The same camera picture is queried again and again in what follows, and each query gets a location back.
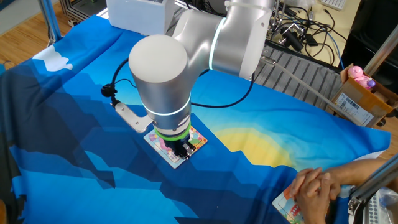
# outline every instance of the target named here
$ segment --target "wrist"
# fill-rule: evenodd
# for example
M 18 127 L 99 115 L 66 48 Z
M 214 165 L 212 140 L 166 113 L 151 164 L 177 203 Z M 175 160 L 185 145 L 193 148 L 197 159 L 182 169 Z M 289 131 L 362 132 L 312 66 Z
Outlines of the wrist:
M 305 224 L 326 224 L 326 221 L 324 218 L 319 218 L 316 220 L 309 220 L 309 221 L 304 220 L 304 222 L 305 222 Z
M 330 173 L 332 179 L 335 179 L 340 185 L 356 185 L 355 176 L 352 171 L 345 167 L 335 167 L 325 171 Z

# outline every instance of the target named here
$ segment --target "box label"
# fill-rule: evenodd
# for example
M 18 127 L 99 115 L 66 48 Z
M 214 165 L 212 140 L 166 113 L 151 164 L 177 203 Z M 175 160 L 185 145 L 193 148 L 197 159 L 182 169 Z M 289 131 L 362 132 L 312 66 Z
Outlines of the box label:
M 341 93 L 338 97 L 336 105 L 351 115 L 355 120 L 359 121 L 363 126 L 368 125 L 373 119 L 371 113 L 364 110 L 344 93 Z

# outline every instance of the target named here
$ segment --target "green light ring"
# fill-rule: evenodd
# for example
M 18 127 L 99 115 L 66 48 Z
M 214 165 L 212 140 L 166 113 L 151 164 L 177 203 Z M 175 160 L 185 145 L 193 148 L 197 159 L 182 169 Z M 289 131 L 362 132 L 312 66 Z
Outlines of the green light ring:
M 191 121 L 190 121 L 189 124 L 188 124 L 187 130 L 185 130 L 185 131 L 184 131 L 182 134 L 180 134 L 179 136 L 176 136 L 176 137 L 167 137 L 167 136 L 164 136 L 163 134 L 160 134 L 156 129 L 155 129 L 155 133 L 156 133 L 159 137 L 161 137 L 163 140 L 166 140 L 166 141 L 178 141 L 178 140 L 181 140 L 181 139 L 187 137 L 187 135 L 189 134 L 189 130 L 190 130 L 190 129 L 191 129 Z

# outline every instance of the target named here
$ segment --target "yellow patch on fabric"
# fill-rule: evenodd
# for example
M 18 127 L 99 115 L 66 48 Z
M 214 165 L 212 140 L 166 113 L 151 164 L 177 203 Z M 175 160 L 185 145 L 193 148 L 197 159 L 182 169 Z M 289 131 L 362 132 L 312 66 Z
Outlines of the yellow patch on fabric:
M 242 151 L 252 164 L 292 166 L 289 153 L 270 136 L 254 128 L 229 128 L 215 135 L 231 152 Z

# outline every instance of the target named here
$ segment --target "finger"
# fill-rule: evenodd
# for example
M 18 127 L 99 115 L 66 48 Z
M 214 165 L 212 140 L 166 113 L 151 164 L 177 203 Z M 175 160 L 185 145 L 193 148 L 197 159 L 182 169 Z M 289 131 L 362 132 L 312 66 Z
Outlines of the finger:
M 330 200 L 336 200 L 341 192 L 340 184 L 332 184 L 330 188 Z
M 310 185 L 307 187 L 307 196 L 313 197 L 318 193 L 318 189 L 321 187 L 321 179 L 316 178 L 311 181 Z
M 296 184 L 296 179 L 293 180 L 292 185 L 290 186 L 290 197 L 294 197 L 297 193 L 296 190 L 293 191 L 293 189 L 295 189 L 295 184 Z
M 303 187 L 305 186 L 305 188 L 307 188 L 307 186 L 310 184 L 311 181 L 315 180 L 315 178 L 317 178 L 322 172 L 322 168 L 316 168 L 315 170 L 313 170 L 311 173 L 307 174 L 305 176 L 305 180 L 304 180 L 304 184 Z
M 329 200 L 330 196 L 330 174 L 326 173 L 322 180 L 321 180 L 321 192 L 320 192 L 320 196 L 321 198 L 324 198 L 325 200 Z
M 299 192 L 301 185 L 303 185 L 305 176 L 313 171 L 313 168 L 301 170 L 297 173 L 296 178 L 292 182 L 292 188 L 290 190 L 290 196 L 294 197 Z

